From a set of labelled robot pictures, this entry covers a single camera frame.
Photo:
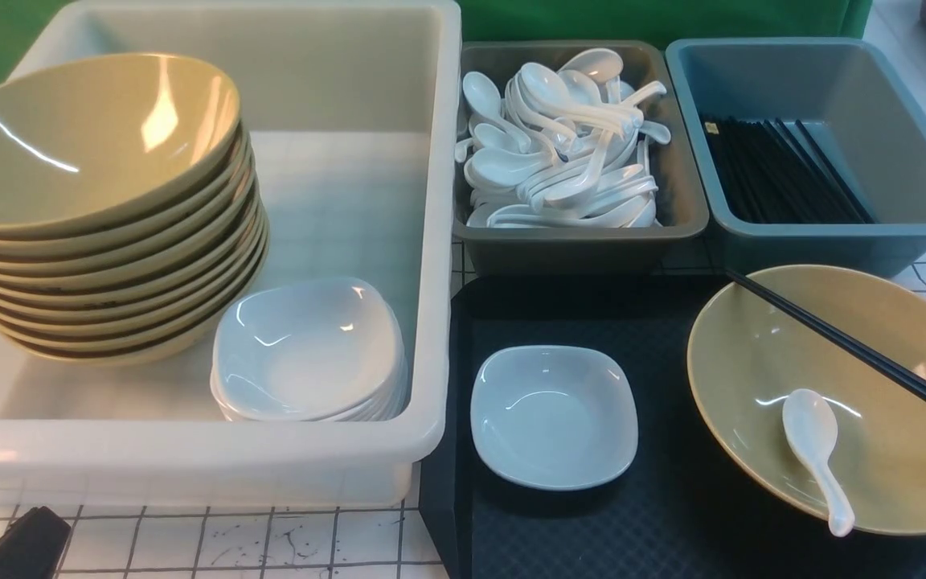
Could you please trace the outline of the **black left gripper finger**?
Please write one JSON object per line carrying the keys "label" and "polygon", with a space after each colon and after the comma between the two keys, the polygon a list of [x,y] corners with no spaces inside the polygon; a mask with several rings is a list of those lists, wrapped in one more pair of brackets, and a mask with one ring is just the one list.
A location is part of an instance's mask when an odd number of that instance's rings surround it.
{"label": "black left gripper finger", "polygon": [[54,578],[71,532],[51,509],[30,509],[0,536],[0,578]]}

